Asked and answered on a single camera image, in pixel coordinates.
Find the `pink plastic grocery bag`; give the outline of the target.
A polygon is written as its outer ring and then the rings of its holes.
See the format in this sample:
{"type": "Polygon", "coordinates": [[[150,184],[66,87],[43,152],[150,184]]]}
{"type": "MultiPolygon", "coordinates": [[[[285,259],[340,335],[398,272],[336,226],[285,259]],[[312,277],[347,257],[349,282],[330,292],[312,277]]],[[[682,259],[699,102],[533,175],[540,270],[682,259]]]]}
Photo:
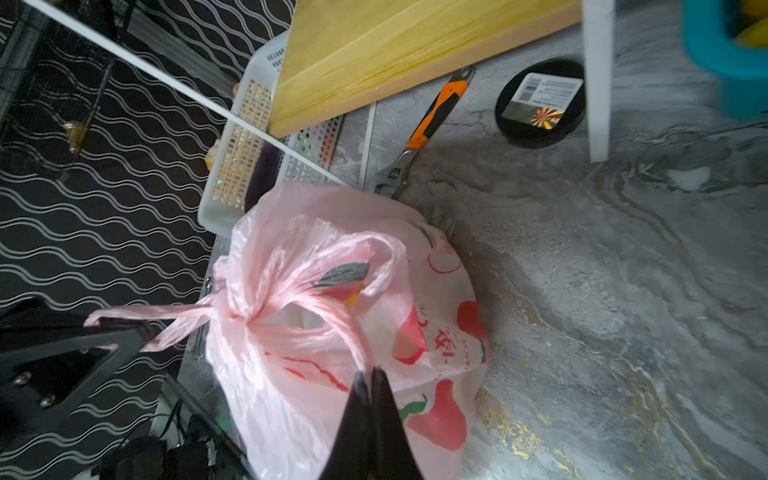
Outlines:
{"type": "Polygon", "coordinates": [[[207,326],[207,361],[261,479],[317,478],[354,377],[377,367],[421,475],[459,476],[492,352],[466,269],[418,211],[281,183],[236,223],[213,280],[195,304],[112,307],[87,324],[164,320],[149,352],[207,326]]]}

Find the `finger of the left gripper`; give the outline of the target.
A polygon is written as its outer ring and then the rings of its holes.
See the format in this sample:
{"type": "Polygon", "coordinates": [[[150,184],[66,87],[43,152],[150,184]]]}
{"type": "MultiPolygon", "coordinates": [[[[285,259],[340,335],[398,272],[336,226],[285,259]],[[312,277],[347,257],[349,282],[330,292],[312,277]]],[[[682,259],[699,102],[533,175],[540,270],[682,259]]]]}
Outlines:
{"type": "Polygon", "coordinates": [[[1,448],[59,425],[95,389],[136,357],[147,325],[56,311],[39,297],[1,309],[1,448]]]}

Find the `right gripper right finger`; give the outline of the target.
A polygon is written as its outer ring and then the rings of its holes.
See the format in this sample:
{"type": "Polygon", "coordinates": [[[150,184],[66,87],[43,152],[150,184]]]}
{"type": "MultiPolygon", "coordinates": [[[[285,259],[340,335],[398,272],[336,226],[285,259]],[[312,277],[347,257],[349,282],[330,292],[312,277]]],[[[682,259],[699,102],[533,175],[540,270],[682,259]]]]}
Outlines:
{"type": "Polygon", "coordinates": [[[405,434],[389,380],[383,369],[375,367],[370,385],[373,422],[372,478],[422,479],[405,434]]]}

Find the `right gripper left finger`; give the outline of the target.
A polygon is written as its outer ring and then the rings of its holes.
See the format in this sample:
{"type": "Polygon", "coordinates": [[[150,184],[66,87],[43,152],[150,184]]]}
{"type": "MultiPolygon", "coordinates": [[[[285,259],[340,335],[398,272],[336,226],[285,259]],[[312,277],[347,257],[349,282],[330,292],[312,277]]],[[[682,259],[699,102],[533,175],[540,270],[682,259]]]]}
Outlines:
{"type": "Polygon", "coordinates": [[[371,413],[365,375],[358,372],[321,480],[368,479],[371,413]]]}

